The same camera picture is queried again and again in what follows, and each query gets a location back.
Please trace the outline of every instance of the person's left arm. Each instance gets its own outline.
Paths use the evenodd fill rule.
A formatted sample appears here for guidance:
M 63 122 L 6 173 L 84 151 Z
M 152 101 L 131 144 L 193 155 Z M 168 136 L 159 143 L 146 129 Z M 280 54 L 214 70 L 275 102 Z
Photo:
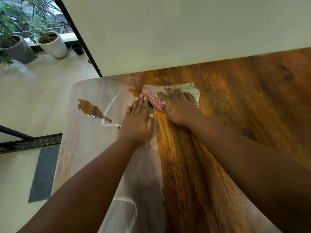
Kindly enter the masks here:
M 117 141 L 61 186 L 18 233 L 96 233 L 128 162 L 138 146 L 150 140 L 152 128 L 147 99 L 136 98 Z

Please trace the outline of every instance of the forearm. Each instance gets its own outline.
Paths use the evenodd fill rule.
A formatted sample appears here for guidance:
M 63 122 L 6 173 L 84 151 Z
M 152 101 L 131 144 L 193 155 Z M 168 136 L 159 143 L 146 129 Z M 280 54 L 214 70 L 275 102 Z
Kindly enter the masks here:
M 110 145 L 59 188 L 20 232 L 97 232 L 138 145 L 129 139 Z
M 291 226 L 306 227 L 303 219 L 310 216 L 309 169 L 231 131 L 217 118 L 197 114 L 189 128 L 246 196 L 278 227 L 284 230 L 280 221 L 286 222 L 289 232 L 293 230 Z

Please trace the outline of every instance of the wooden table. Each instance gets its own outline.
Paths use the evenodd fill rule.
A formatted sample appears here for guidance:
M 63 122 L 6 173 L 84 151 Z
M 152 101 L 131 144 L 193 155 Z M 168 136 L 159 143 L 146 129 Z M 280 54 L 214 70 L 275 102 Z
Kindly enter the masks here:
M 194 82 L 202 113 L 310 168 L 310 75 L 309 48 L 80 81 L 70 95 L 53 192 L 118 134 L 117 126 L 79 111 L 78 99 L 109 107 L 104 115 L 120 124 L 144 84 Z M 156 117 L 156 134 L 133 155 L 100 232 L 279 232 L 187 129 Z

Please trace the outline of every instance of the person's left hand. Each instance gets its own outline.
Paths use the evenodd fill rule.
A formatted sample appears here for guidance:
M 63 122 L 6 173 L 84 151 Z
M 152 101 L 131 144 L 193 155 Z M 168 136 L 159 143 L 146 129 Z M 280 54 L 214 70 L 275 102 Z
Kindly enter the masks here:
M 126 111 L 118 139 L 130 138 L 138 143 L 149 141 L 153 132 L 153 116 L 148 115 L 147 98 L 136 98 Z

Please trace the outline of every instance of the gray plant pot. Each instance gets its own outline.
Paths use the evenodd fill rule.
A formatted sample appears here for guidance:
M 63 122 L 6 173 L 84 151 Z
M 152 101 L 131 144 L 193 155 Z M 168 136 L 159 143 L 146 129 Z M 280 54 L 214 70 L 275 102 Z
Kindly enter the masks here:
M 33 56 L 25 51 L 25 48 L 28 48 L 32 51 L 31 47 L 22 37 L 18 35 L 14 35 L 14 37 L 18 37 L 20 39 L 20 41 L 15 46 L 11 46 L 9 48 L 2 48 L 2 44 L 0 43 L 0 50 L 6 53 L 9 57 L 24 64 L 32 61 Z

